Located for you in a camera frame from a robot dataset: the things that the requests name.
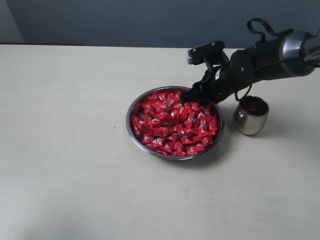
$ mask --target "table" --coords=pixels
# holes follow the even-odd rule
[[[129,138],[137,96],[204,70],[186,49],[1,45],[0,239],[318,239],[319,70],[253,86],[270,106],[257,136],[232,127],[233,96],[220,103],[225,135],[199,159]]]

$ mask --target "stainless steel cup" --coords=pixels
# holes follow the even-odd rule
[[[232,122],[244,135],[258,133],[265,125],[269,113],[268,104],[257,96],[246,96],[235,109]]]

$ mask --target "candy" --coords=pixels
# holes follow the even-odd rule
[[[175,151],[174,153],[172,153],[172,156],[185,156],[186,153],[184,151]]]
[[[168,156],[193,155],[213,143],[218,130],[213,103],[180,102],[179,90],[147,96],[133,107],[131,124],[139,141]]]

